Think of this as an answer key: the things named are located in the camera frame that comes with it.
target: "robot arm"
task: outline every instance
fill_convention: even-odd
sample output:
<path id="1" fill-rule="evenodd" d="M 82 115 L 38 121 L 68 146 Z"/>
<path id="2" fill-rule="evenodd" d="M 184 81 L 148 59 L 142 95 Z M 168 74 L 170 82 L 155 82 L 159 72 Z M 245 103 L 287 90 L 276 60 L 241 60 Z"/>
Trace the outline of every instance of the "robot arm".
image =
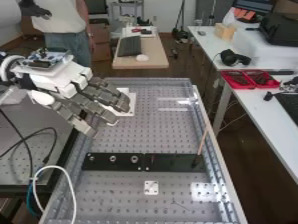
<path id="1" fill-rule="evenodd" d="M 72 106 L 98 115 L 108 125 L 116 125 L 115 111 L 130 112 L 130 97 L 91 68 L 76 64 L 66 50 L 41 49 L 29 58 L 10 56 L 2 63 L 2 80 L 27 89 L 34 102 L 55 110 L 74 127 L 90 137 L 96 130 L 79 117 Z"/>

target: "white device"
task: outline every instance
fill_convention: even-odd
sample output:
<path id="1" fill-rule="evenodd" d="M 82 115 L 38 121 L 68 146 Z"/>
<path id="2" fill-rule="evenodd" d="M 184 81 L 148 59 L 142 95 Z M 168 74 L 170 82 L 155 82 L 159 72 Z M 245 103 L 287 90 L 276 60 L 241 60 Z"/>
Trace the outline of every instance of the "white device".
<path id="1" fill-rule="evenodd" d="M 146 55 L 146 54 L 140 54 L 138 57 L 136 57 L 138 61 L 150 61 L 150 57 Z"/>
<path id="2" fill-rule="evenodd" d="M 103 79 L 94 77 L 91 68 L 76 64 L 70 54 L 39 49 L 29 58 L 9 56 L 0 66 L 0 77 L 5 82 L 27 89 L 34 103 L 55 110 L 90 137 L 98 131 L 71 106 L 96 114 L 108 125 L 116 125 L 119 121 L 114 111 L 134 114 L 130 91 L 127 95 Z"/>

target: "black device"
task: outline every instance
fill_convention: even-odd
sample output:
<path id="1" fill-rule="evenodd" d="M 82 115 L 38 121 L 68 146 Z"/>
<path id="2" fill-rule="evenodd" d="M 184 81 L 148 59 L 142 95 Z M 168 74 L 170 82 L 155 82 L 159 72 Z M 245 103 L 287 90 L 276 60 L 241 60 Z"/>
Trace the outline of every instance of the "black device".
<path id="1" fill-rule="evenodd" d="M 298 14 L 268 14 L 260 31 L 271 44 L 298 47 Z"/>
<path id="2" fill-rule="evenodd" d="M 298 125 L 298 94 L 279 93 L 276 94 L 276 97 L 293 121 Z"/>
<path id="3" fill-rule="evenodd" d="M 188 39 L 188 32 L 184 30 L 184 11 L 186 11 L 186 0 L 183 0 L 183 5 L 180 8 L 180 14 L 179 14 L 179 19 L 176 22 L 176 26 L 172 30 L 172 36 L 176 40 L 182 40 L 182 39 Z M 183 23 L 182 23 L 182 29 L 179 30 L 179 22 L 180 22 L 180 18 L 183 16 Z"/>
<path id="4" fill-rule="evenodd" d="M 142 37 L 134 36 L 123 38 L 119 46 L 119 57 L 136 56 L 142 53 Z"/>
<path id="5" fill-rule="evenodd" d="M 86 0 L 86 2 L 91 15 L 108 14 L 107 0 Z"/>
<path id="6" fill-rule="evenodd" d="M 249 65 L 252 62 L 252 58 L 236 54 L 231 49 L 221 52 L 221 60 L 223 63 L 228 66 L 235 66 L 239 63 L 243 63 L 244 65 Z"/>
<path id="7" fill-rule="evenodd" d="M 82 169 L 119 172 L 207 172 L 203 155 L 164 153 L 87 153 Z"/>
<path id="8" fill-rule="evenodd" d="M 151 30 L 144 29 L 144 30 L 142 30 L 142 34 L 144 34 L 144 35 L 150 35 L 150 34 L 152 34 L 152 31 L 151 31 Z"/>
<path id="9" fill-rule="evenodd" d="M 240 9 L 255 11 L 260 15 L 267 15 L 273 11 L 276 0 L 235 0 L 233 6 Z"/>

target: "wire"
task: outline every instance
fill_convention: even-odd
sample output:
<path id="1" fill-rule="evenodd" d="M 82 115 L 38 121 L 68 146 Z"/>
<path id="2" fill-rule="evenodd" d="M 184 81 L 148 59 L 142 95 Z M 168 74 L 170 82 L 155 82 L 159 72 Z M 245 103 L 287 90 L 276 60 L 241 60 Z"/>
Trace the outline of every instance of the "wire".
<path id="1" fill-rule="evenodd" d="M 29 187 L 29 191 L 27 191 L 26 205 L 27 205 L 27 209 L 30 210 L 30 213 L 34 216 L 38 216 L 37 212 L 34 211 L 34 209 L 31 207 L 31 193 L 33 193 L 33 190 L 34 190 L 34 186 L 33 186 L 33 183 L 31 183 L 30 184 L 30 187 Z"/>
<path id="2" fill-rule="evenodd" d="M 231 103 L 229 105 L 228 105 L 228 108 L 227 108 L 227 111 L 235 106 L 235 105 L 237 105 L 240 102 L 233 102 L 233 103 Z"/>
<path id="3" fill-rule="evenodd" d="M 208 80 L 207 80 L 207 84 L 205 84 L 205 88 L 204 88 L 204 92 L 203 92 L 203 98 L 205 97 L 207 95 L 207 88 L 208 88 L 208 83 L 209 83 L 209 79 L 211 79 L 211 72 L 212 72 L 212 65 L 213 65 L 213 62 L 217 58 L 217 56 L 220 55 L 221 53 L 219 53 L 215 58 L 212 59 L 212 62 L 211 62 L 211 66 L 209 66 L 209 71 L 208 71 Z"/>
<path id="4" fill-rule="evenodd" d="M 229 126 L 232 125 L 236 121 L 239 121 L 244 116 L 247 115 L 247 113 L 244 113 L 239 118 L 236 118 L 232 122 L 229 122 L 224 128 L 220 129 L 220 132 Z"/>
<path id="5" fill-rule="evenodd" d="M 15 129 L 15 131 L 17 131 L 18 135 L 21 136 L 22 141 L 23 141 L 23 143 L 25 143 L 25 145 L 26 145 L 27 152 L 29 152 L 29 156 L 30 156 L 30 164 L 31 164 L 31 173 L 30 173 L 30 177 L 33 177 L 33 175 L 34 175 L 34 160 L 33 160 L 31 148 L 30 148 L 30 146 L 29 146 L 29 143 L 27 143 L 27 141 L 26 141 L 26 139 L 25 139 L 25 136 L 22 135 L 22 133 L 21 133 L 21 131 L 19 131 L 17 125 L 14 124 L 14 122 L 11 121 L 11 119 L 9 118 L 7 114 L 5 113 L 5 111 L 3 111 L 2 109 L 0 109 L 0 113 L 3 114 L 3 117 L 7 119 L 9 123 L 10 123 L 11 126 L 13 126 L 13 128 Z"/>
<path id="6" fill-rule="evenodd" d="M 53 148 L 51 148 L 51 151 L 49 153 L 49 155 L 46 156 L 45 158 L 45 161 L 51 157 L 51 154 L 54 152 L 54 149 L 55 149 L 55 146 L 56 146 L 56 142 L 58 142 L 58 131 L 55 130 L 55 128 L 53 127 L 47 127 L 47 128 L 43 128 L 41 129 L 39 131 L 34 132 L 31 135 L 29 135 L 27 137 L 25 137 L 25 140 L 22 139 L 19 142 L 17 142 L 9 149 L 7 151 L 0 155 L 0 159 L 7 155 L 7 153 L 17 147 L 19 146 L 27 139 L 33 138 L 34 136 L 37 136 L 41 132 L 46 131 L 46 130 L 53 130 L 54 133 L 55 133 L 55 141 L 54 141 L 54 145 L 53 145 Z"/>
<path id="7" fill-rule="evenodd" d="M 47 170 L 47 169 L 59 169 L 64 172 L 66 176 L 67 176 L 67 179 L 68 179 L 68 184 L 70 184 L 70 188 L 71 188 L 71 194 L 72 194 L 72 200 L 74 200 L 74 216 L 72 216 L 72 221 L 71 221 L 71 224 L 75 223 L 76 221 L 76 216 L 78 216 L 78 202 L 76 202 L 76 195 L 75 195 L 75 191 L 74 191 L 74 185 L 72 185 L 72 180 L 71 180 L 71 177 L 70 177 L 70 174 L 68 174 L 68 171 L 60 167 L 60 166 L 46 166 L 43 167 L 35 174 L 35 177 L 34 177 L 34 182 L 33 182 L 33 185 L 34 185 L 34 195 L 35 195 L 35 200 L 37 200 L 37 203 L 38 203 L 38 206 L 41 208 L 41 211 L 45 212 L 45 208 L 41 204 L 41 200 L 39 200 L 39 196 L 38 196 L 38 193 L 37 193 L 37 180 L 38 180 L 38 177 L 41 175 L 41 173 Z"/>

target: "red box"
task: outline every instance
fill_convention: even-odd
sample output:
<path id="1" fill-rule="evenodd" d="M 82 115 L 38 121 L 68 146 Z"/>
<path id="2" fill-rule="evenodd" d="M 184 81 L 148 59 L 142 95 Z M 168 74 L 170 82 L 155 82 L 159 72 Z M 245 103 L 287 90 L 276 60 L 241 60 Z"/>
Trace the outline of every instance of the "red box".
<path id="1" fill-rule="evenodd" d="M 263 70 L 245 70 L 245 75 L 252 79 L 260 89 L 275 89 L 280 87 L 280 82 Z"/>
<path id="2" fill-rule="evenodd" d="M 255 89 L 256 83 L 243 71 L 223 71 L 221 76 L 231 84 L 233 89 Z"/>

